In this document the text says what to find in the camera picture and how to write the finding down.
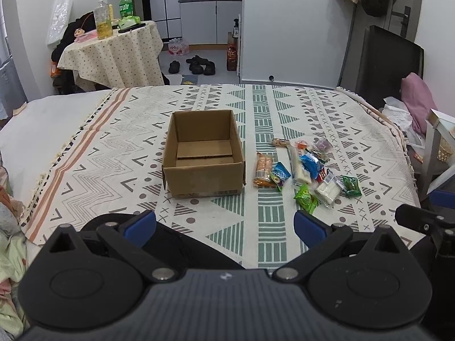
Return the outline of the blue snack packet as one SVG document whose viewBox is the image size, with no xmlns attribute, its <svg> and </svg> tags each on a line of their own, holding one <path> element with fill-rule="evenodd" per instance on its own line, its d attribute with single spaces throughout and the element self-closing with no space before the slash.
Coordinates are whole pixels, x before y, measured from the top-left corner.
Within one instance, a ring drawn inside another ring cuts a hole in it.
<svg viewBox="0 0 455 341">
<path fill-rule="evenodd" d="M 311 152 L 307 152 L 300 157 L 301 164 L 309 172 L 312 179 L 319 177 L 320 171 L 323 169 L 323 164 L 319 158 Z"/>
</svg>

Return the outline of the orange-red snack pack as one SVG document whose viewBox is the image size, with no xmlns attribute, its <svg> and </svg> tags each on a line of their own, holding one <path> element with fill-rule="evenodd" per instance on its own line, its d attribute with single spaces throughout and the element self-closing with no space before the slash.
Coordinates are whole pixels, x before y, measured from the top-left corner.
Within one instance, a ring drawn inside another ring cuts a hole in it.
<svg viewBox="0 0 455 341">
<path fill-rule="evenodd" d="M 258 152 L 253 183 L 257 187 L 275 187 L 275 183 L 270 177 L 272 169 L 273 158 L 270 155 Z"/>
</svg>

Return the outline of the green candy packet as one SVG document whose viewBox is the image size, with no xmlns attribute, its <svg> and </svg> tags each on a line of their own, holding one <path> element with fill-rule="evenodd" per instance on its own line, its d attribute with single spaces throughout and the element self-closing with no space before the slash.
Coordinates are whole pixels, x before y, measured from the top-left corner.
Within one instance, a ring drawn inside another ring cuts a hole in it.
<svg viewBox="0 0 455 341">
<path fill-rule="evenodd" d="M 319 206 L 319 200 L 312 195 L 307 184 L 302 184 L 294 196 L 299 207 L 309 214 L 313 214 Z"/>
</svg>

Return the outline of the white square snack packet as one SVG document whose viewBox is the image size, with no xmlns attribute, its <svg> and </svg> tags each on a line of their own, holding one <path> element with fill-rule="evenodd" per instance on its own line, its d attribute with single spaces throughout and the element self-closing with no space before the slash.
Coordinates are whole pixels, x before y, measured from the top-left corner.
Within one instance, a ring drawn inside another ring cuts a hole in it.
<svg viewBox="0 0 455 341">
<path fill-rule="evenodd" d="M 326 206 L 333 205 L 343 190 L 343 184 L 336 177 L 323 180 L 315 190 L 316 197 Z"/>
</svg>

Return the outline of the long white cake pack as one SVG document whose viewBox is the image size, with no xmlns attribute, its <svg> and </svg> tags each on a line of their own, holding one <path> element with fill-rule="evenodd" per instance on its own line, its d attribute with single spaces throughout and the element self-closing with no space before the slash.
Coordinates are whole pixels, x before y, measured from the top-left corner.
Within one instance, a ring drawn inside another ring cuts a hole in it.
<svg viewBox="0 0 455 341">
<path fill-rule="evenodd" d="M 301 162 L 301 155 L 299 150 L 296 147 L 289 145 L 287 147 L 290 162 L 291 162 L 291 170 L 292 170 L 292 177 L 294 183 L 297 186 L 301 186 L 303 184 L 311 184 L 312 179 L 309 171 L 307 171 Z"/>
</svg>

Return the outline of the green bread packet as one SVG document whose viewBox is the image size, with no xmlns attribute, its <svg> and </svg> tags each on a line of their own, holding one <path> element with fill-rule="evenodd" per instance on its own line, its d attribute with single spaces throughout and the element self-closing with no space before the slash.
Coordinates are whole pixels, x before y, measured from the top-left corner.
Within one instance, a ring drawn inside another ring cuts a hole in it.
<svg viewBox="0 0 455 341">
<path fill-rule="evenodd" d="M 344 192 L 349 198 L 360 197 L 362 195 L 359 180 L 356 177 L 341 176 L 341 181 L 344 186 Z"/>
</svg>

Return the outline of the small blue green packet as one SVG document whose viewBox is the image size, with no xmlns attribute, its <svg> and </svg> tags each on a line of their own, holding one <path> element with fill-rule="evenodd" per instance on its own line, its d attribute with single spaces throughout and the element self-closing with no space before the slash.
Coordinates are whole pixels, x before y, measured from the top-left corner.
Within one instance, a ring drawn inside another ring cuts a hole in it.
<svg viewBox="0 0 455 341">
<path fill-rule="evenodd" d="M 285 182 L 291 177 L 291 174 L 281 162 L 278 162 L 273 167 L 269 176 L 271 181 L 273 181 L 277 186 L 277 189 L 281 192 Z"/>
</svg>

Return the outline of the patterned bed blanket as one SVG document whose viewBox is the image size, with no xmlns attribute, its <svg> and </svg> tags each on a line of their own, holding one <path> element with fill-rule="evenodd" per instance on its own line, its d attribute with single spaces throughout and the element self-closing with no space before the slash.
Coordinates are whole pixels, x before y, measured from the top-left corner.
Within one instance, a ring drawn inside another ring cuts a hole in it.
<svg viewBox="0 0 455 341">
<path fill-rule="evenodd" d="M 114 89 L 69 130 L 22 214 L 43 245 L 62 224 L 153 211 L 157 221 L 247 268 L 275 269 L 303 253 L 293 216 L 303 145 L 328 146 L 329 177 L 314 216 L 357 232 L 394 226 L 418 205 L 400 128 L 342 89 L 160 86 Z"/>
</svg>

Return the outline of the purple snack packet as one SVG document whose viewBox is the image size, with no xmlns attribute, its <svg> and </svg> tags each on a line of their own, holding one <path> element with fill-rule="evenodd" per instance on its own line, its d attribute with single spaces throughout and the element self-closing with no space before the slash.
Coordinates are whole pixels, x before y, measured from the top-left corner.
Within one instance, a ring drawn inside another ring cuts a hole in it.
<svg viewBox="0 0 455 341">
<path fill-rule="evenodd" d="M 332 151 L 332 144 L 328 141 L 328 139 L 322 137 L 318 139 L 313 146 L 313 150 L 316 152 L 327 154 Z"/>
</svg>

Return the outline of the orange clear snack packet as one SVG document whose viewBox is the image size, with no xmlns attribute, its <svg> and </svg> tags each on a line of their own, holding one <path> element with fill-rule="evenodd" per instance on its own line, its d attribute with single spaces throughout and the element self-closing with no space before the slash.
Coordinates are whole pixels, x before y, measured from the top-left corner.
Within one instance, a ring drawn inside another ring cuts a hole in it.
<svg viewBox="0 0 455 341">
<path fill-rule="evenodd" d="M 277 148 L 287 148 L 291 145 L 291 143 L 288 139 L 274 138 L 272 139 L 272 145 Z"/>
</svg>

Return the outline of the brown cardboard box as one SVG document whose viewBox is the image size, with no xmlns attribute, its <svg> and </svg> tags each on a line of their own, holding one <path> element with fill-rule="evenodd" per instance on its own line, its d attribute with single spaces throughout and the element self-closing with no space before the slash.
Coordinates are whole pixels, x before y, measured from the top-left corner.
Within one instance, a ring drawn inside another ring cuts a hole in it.
<svg viewBox="0 0 455 341">
<path fill-rule="evenodd" d="M 162 161 L 163 183 L 177 199 L 238 195 L 245 158 L 229 109 L 175 112 Z"/>
</svg>

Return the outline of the pink pillow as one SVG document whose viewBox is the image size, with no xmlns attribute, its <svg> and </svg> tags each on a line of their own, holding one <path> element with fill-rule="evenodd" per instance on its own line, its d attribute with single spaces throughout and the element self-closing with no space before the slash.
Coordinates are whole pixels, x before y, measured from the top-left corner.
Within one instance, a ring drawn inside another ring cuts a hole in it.
<svg viewBox="0 0 455 341">
<path fill-rule="evenodd" d="M 401 81 L 401 100 L 413 118 L 413 129 L 424 136 L 427 133 L 427 115 L 437 110 L 432 93 L 416 73 L 411 72 Z"/>
</svg>

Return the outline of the white bed sheet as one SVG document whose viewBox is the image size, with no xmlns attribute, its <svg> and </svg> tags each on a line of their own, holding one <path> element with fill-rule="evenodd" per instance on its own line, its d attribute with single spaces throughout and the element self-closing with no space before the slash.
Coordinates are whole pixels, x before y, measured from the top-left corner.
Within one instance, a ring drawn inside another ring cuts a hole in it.
<svg viewBox="0 0 455 341">
<path fill-rule="evenodd" d="M 9 120 L 1 130 L 1 156 L 15 199 L 30 203 L 40 176 L 108 94 L 48 96 L 29 102 Z"/>
</svg>

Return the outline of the black shoe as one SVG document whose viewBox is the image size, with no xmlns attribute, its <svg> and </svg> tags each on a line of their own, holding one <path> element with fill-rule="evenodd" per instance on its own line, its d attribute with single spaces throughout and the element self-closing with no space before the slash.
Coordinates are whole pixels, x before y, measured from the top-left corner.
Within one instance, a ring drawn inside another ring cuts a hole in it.
<svg viewBox="0 0 455 341">
<path fill-rule="evenodd" d="M 173 60 L 169 65 L 168 72 L 171 75 L 178 74 L 180 72 L 180 68 L 181 63 L 179 63 L 177 60 Z"/>
</svg>

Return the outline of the polka dot tablecloth table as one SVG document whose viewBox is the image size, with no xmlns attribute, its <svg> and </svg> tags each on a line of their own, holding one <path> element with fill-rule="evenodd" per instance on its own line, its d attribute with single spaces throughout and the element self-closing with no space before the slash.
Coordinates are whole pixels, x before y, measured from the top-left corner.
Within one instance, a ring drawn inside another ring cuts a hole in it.
<svg viewBox="0 0 455 341">
<path fill-rule="evenodd" d="M 159 54 L 164 44 L 153 21 L 107 39 L 93 38 L 68 45 L 58 68 L 73 73 L 75 84 L 86 92 L 96 86 L 130 88 L 162 86 Z"/>
</svg>

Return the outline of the black chair back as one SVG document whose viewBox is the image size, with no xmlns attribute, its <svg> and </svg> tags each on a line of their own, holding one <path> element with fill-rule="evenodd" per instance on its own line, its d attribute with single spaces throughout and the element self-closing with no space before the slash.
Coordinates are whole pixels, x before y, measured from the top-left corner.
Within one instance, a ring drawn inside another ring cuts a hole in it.
<svg viewBox="0 0 455 341">
<path fill-rule="evenodd" d="M 365 29 L 355 92 L 376 109 L 387 97 L 401 98 L 401 81 L 413 72 L 423 77 L 424 49 L 378 26 Z"/>
</svg>

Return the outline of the pile of black shoes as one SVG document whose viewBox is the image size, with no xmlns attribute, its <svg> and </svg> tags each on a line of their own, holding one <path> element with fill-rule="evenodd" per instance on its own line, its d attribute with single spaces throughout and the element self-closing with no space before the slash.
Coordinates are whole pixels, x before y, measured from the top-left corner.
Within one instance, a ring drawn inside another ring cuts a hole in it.
<svg viewBox="0 0 455 341">
<path fill-rule="evenodd" d="M 216 74 L 215 63 L 199 57 L 199 55 L 186 59 L 186 63 L 189 65 L 189 70 L 193 75 L 214 76 Z"/>
</svg>

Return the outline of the red brown bottle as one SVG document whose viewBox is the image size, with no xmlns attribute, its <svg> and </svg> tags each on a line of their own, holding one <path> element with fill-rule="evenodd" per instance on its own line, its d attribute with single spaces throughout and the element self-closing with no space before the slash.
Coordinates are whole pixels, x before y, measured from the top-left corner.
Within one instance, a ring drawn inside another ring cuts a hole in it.
<svg viewBox="0 0 455 341">
<path fill-rule="evenodd" d="M 237 45 L 235 43 L 231 43 L 227 47 L 227 70 L 237 71 Z"/>
</svg>

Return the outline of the pink water bottle pack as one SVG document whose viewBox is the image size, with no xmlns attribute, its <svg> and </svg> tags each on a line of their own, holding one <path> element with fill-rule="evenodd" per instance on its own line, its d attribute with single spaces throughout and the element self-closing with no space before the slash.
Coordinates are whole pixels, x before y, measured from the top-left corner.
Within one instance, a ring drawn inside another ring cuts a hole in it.
<svg viewBox="0 0 455 341">
<path fill-rule="evenodd" d="M 168 52 L 171 56 L 184 56 L 190 52 L 190 46 L 183 38 L 174 38 L 168 41 Z"/>
</svg>

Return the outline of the white partition board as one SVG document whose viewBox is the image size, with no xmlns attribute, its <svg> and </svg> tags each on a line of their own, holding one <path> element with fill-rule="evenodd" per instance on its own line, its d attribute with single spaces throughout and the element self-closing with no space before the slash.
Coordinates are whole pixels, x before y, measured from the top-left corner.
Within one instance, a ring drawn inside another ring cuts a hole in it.
<svg viewBox="0 0 455 341">
<path fill-rule="evenodd" d="M 243 82 L 337 86 L 353 16 L 349 0 L 243 0 Z"/>
</svg>

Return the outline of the yellow liquid plastic bottle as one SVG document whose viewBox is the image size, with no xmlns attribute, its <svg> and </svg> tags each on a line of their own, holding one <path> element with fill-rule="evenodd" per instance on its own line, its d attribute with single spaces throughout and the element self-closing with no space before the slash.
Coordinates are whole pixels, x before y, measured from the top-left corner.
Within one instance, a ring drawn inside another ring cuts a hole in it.
<svg viewBox="0 0 455 341">
<path fill-rule="evenodd" d="M 98 0 L 97 7 L 93 10 L 96 24 L 96 33 L 99 40 L 107 39 L 113 35 L 113 27 L 110 19 L 109 5 L 103 0 Z"/>
</svg>

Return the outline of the green tissue pack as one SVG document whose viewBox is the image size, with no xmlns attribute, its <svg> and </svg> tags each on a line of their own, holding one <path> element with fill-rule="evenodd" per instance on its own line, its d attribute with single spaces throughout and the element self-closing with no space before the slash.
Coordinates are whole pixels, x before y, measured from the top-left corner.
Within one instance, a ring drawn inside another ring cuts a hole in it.
<svg viewBox="0 0 455 341">
<path fill-rule="evenodd" d="M 133 26 L 139 25 L 141 23 L 141 19 L 139 16 L 136 15 L 127 15 L 122 17 L 118 22 L 119 30 L 129 29 Z"/>
</svg>

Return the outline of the white kitchen cabinet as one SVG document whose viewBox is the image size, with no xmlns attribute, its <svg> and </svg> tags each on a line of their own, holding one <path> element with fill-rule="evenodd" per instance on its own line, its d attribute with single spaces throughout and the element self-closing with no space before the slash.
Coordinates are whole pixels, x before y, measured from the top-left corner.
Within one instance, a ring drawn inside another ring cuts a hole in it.
<svg viewBox="0 0 455 341">
<path fill-rule="evenodd" d="M 182 0 L 181 32 L 190 45 L 225 45 L 242 0 Z"/>
</svg>

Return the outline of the green soda bottle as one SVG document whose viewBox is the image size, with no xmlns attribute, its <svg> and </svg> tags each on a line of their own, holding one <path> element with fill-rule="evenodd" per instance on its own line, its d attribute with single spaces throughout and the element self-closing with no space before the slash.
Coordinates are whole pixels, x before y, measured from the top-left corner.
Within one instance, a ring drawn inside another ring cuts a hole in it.
<svg viewBox="0 0 455 341">
<path fill-rule="evenodd" d="M 119 0 L 119 14 L 121 18 L 133 16 L 133 0 Z"/>
</svg>

